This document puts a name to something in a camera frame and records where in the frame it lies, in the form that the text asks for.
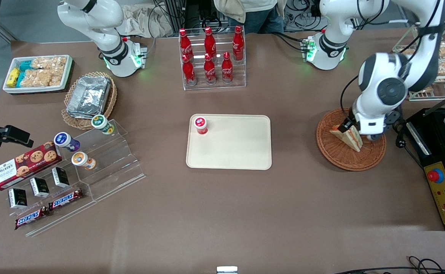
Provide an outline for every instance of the yellow control panel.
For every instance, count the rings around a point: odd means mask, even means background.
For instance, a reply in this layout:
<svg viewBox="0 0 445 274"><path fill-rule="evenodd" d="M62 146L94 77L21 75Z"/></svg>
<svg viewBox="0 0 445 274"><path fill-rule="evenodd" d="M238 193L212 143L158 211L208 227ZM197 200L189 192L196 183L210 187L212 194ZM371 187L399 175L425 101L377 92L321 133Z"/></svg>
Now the yellow control panel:
<svg viewBox="0 0 445 274"><path fill-rule="evenodd" d="M445 169L442 162L424 167L432 195L439 209L440 218L445 224Z"/></svg>

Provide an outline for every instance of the round wicker tray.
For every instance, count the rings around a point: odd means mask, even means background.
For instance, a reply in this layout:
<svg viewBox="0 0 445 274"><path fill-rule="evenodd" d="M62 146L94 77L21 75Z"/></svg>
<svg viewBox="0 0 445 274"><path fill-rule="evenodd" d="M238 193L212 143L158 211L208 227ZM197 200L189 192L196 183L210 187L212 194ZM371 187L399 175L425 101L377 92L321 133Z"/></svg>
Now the round wicker tray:
<svg viewBox="0 0 445 274"><path fill-rule="evenodd" d="M320 151L332 164L345 170L363 171L376 166L383 159L386 138L383 135L372 142L363 136L363 147L360 152L356 152L329 131L333 126L341 124L344 118L340 108L329 111L322 117L316 132Z"/></svg>
<svg viewBox="0 0 445 274"><path fill-rule="evenodd" d="M116 98L118 96L118 90L116 88L116 84L114 83L114 80L106 73L103 72L90 72L87 73L84 76L103 76L106 78L109 78L111 80L111 88L109 89L109 97L107 99L107 102L105 104L104 108L104 116L106 118L109 118L111 115L112 109L114 108L114 104L116 103ZM72 98L73 90L75 89L75 86L77 85L78 79L73 83L73 85L70 87L69 92L67 92L67 95L65 95L65 107L69 104L70 99ZM81 130L90 130L92 129L92 125L90 124L90 119L79 119L79 118L73 118L71 117L66 109L62 110L62 117L64 118L65 123L67 125L81 129Z"/></svg>

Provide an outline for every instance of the yogurt cup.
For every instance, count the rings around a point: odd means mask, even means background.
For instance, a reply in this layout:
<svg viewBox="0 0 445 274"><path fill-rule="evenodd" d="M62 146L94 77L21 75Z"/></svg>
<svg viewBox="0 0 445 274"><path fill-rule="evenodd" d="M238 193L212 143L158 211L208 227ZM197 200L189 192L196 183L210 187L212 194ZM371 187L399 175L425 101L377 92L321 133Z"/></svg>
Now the yogurt cup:
<svg viewBox="0 0 445 274"><path fill-rule="evenodd" d="M95 128L100 130L102 133L106 135L113 134L114 132L114 125L111 124L107 118L102 114L95 115L92 120L90 121L90 124Z"/></svg>
<svg viewBox="0 0 445 274"><path fill-rule="evenodd" d="M64 147L71 152L75 152L80 148L80 142L73 139L67 132L60 132L55 135L53 142L55 142L55 145Z"/></svg>
<svg viewBox="0 0 445 274"><path fill-rule="evenodd" d="M79 151L73 154L72 164L81 166L86 170L90 170L96 167L96 161L93 158L89 158L85 152Z"/></svg>
<svg viewBox="0 0 445 274"><path fill-rule="evenodd" d="M193 125L195 126L199 134L207 133L207 120L205 120L205 118L203 118L202 116L196 117L193 121Z"/></svg>

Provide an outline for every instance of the small black box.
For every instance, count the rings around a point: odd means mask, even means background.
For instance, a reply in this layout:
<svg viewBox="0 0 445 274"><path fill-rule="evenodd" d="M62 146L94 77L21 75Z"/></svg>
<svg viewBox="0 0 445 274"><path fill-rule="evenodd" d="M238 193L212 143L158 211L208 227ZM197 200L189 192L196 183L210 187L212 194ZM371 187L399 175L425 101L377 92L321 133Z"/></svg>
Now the small black box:
<svg viewBox="0 0 445 274"><path fill-rule="evenodd" d="M64 169L59 167L54 167L51 170L51 173L53 173L53 179L55 180L55 185L59 187L67 187L70 185L67 173Z"/></svg>
<svg viewBox="0 0 445 274"><path fill-rule="evenodd" d="M31 178L29 179L29 184L31 185L31 188L33 189L33 194L36 197L47 197L50 195L50 190L48 189L48 185L46 184L46 181L44 179L40 178Z"/></svg>
<svg viewBox="0 0 445 274"><path fill-rule="evenodd" d="M12 188L8 190L11 208L25 208L28 206L26 202L26 191L24 189Z"/></svg>

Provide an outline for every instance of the brown table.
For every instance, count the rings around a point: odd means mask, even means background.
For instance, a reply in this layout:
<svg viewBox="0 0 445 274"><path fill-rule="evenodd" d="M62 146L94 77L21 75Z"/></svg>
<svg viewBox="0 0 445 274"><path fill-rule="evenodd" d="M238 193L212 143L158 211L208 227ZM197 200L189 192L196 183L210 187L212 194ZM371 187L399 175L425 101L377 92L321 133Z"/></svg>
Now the brown table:
<svg viewBox="0 0 445 274"><path fill-rule="evenodd" d="M26 238L13 230L0 195L0 273L332 273L407 265L407 255L445 268L445 232L424 174L387 135L383 161L366 172L332 166L315 142L344 85L404 30L356 31L332 71L303 64L275 36L247 36L248 86L188 94L181 87L177 39L156 41L146 69L115 78L112 118L147 177L53 227ZM299 33L306 37L308 33ZM107 69L93 43L13 43L13 56L69 54L73 78ZM344 104L358 96L357 85ZM64 94L0 93L0 125L31 132L36 144L80 130L60 115ZM423 104L404 103L407 115ZM195 113L262 114L271 119L273 166L266 171L191 169L188 121ZM26 151L5 144L0 164Z"/></svg>

